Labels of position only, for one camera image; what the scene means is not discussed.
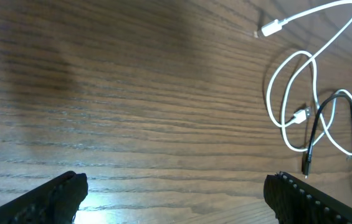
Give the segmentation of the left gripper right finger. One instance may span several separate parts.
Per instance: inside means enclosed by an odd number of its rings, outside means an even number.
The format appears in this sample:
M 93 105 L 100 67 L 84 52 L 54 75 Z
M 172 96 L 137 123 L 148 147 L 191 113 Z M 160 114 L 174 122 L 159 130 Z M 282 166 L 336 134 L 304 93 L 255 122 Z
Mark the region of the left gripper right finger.
M 287 172 L 266 176 L 264 199 L 283 224 L 352 224 L 352 208 Z

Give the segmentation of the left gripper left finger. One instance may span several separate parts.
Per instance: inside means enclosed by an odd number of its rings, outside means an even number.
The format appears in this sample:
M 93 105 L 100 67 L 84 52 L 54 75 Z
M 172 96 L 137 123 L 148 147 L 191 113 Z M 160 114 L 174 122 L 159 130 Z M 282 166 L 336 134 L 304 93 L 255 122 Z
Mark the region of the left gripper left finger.
M 71 224 L 87 195 L 86 174 L 70 170 L 0 206 L 0 223 Z

